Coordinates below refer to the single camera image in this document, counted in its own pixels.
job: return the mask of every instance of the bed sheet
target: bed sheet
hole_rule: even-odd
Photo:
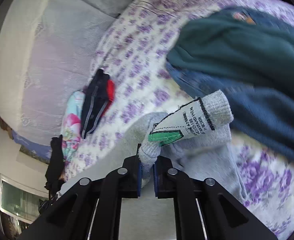
[[[142,115],[173,112],[191,100],[165,71],[166,54],[188,20],[228,5],[255,8],[294,26],[294,6],[279,0],[135,0],[123,12],[91,61],[91,74],[102,68],[111,75],[115,100],[66,163],[66,179],[105,156]],[[294,230],[294,164],[256,144],[241,136],[234,139],[234,154],[250,195],[244,205],[285,240]]]

